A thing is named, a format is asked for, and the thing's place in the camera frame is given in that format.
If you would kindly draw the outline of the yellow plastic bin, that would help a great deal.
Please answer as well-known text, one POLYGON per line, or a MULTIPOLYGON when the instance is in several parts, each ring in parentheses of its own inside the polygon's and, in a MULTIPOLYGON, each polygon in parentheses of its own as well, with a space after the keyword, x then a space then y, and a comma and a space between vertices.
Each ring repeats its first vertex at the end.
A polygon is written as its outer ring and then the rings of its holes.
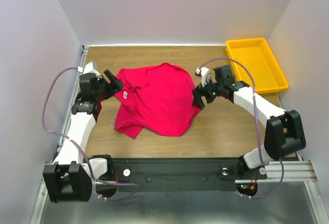
POLYGON ((258 94, 278 93, 289 88, 286 77, 264 38, 228 40, 227 55, 244 65, 258 94))

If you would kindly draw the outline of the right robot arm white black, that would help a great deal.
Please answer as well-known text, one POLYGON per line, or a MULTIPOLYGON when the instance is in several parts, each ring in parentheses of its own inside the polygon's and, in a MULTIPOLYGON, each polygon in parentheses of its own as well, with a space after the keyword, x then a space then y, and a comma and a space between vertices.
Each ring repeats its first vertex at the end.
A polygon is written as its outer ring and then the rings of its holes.
POLYGON ((241 173, 278 161, 306 147, 302 120, 297 111, 286 111, 270 103, 247 83, 237 81, 228 65, 216 67, 214 73, 213 80, 208 68, 196 69, 195 74, 201 78, 201 83, 192 91, 192 105, 203 109, 205 103, 223 97, 252 114, 256 125, 265 127, 264 141, 239 158, 241 173))

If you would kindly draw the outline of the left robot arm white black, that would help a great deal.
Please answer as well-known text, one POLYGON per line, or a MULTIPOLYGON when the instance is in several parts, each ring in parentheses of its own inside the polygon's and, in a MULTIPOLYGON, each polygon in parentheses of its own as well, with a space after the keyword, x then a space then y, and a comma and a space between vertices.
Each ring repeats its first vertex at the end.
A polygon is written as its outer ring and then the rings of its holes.
POLYGON ((113 172, 109 155, 88 158, 86 145, 101 111, 101 102, 113 97, 122 89, 109 70, 99 74, 96 70, 84 70, 79 77, 80 91, 71 107, 70 125, 62 148, 52 164, 45 165, 43 178, 51 202, 87 202, 93 184, 106 173, 113 172))

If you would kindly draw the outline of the red polo t shirt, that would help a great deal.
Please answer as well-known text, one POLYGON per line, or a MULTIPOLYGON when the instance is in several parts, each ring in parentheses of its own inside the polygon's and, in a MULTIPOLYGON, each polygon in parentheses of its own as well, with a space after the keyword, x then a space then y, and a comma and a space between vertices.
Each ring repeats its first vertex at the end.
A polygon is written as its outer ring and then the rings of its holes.
POLYGON ((180 137, 192 125, 201 109, 192 105, 195 87, 190 74, 180 66, 123 68, 117 79, 123 89, 115 130, 133 139, 144 129, 167 137, 180 137))

